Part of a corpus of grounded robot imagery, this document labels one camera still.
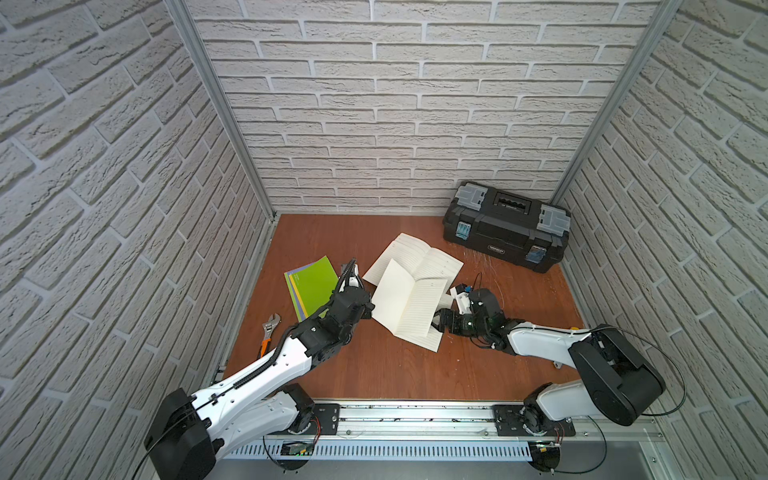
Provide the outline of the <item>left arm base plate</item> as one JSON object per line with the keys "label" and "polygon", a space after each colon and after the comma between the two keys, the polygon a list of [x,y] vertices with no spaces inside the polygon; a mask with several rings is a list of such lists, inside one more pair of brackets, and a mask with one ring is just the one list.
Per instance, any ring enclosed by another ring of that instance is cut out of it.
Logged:
{"label": "left arm base plate", "polygon": [[271,435],[334,436],[337,434],[341,405],[339,403],[315,403],[311,413],[301,413],[292,425]]}

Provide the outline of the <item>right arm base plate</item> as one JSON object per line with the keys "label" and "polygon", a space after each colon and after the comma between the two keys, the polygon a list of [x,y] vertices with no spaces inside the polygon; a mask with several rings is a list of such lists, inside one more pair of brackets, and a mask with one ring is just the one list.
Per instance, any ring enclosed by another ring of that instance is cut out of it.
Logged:
{"label": "right arm base plate", "polygon": [[552,436],[563,438],[576,435],[574,425],[570,420],[551,420],[535,406],[495,404],[491,410],[499,437]]}

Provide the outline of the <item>lined notebook green cover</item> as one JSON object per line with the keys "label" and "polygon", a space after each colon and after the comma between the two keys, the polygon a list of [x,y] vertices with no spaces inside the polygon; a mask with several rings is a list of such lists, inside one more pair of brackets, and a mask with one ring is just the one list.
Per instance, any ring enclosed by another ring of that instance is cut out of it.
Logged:
{"label": "lined notebook green cover", "polygon": [[327,256],[291,271],[306,319],[329,301],[338,276]]}

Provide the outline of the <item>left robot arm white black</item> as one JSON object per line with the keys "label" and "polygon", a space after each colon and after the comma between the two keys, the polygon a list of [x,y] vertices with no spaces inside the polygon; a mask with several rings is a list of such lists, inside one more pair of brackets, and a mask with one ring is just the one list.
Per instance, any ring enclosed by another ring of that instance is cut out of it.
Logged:
{"label": "left robot arm white black", "polygon": [[143,459],[155,478],[203,479],[219,460],[254,439],[303,429],[314,403],[296,379],[337,355],[373,309],[350,260],[326,303],[288,327],[264,357],[195,393],[178,388],[167,394],[143,441]]}

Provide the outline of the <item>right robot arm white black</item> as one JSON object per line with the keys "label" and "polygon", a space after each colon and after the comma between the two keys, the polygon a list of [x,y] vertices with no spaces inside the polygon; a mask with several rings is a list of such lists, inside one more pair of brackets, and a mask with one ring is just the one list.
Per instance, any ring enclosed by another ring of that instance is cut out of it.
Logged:
{"label": "right robot arm white black", "polygon": [[455,300],[456,310],[436,311],[432,326],[437,331],[577,371],[578,380],[545,384],[524,400],[519,416],[533,435],[543,435],[574,416],[600,414],[630,426],[666,390],[659,372],[616,327],[566,330],[508,318],[485,288],[460,293]]}

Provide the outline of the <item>purple nusign notebook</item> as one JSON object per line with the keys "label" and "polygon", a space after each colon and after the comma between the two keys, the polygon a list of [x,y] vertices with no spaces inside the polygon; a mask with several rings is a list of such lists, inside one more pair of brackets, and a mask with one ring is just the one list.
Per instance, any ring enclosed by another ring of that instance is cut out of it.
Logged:
{"label": "purple nusign notebook", "polygon": [[297,290],[295,287],[295,282],[293,280],[293,271],[285,272],[284,273],[284,279],[286,281],[286,285],[288,288],[288,292],[291,298],[291,302],[295,311],[295,315],[297,317],[297,320],[299,322],[302,322],[305,319],[305,313],[303,311],[303,307],[301,304],[301,301],[299,299],[299,296],[297,294]]}

